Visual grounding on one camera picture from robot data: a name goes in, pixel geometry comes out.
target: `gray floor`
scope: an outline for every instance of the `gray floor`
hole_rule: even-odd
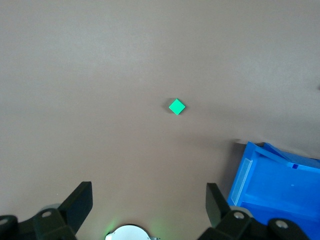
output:
[[[195,240],[234,143],[320,158],[319,87],[317,0],[1,1],[0,215],[92,181],[79,240],[124,223]]]

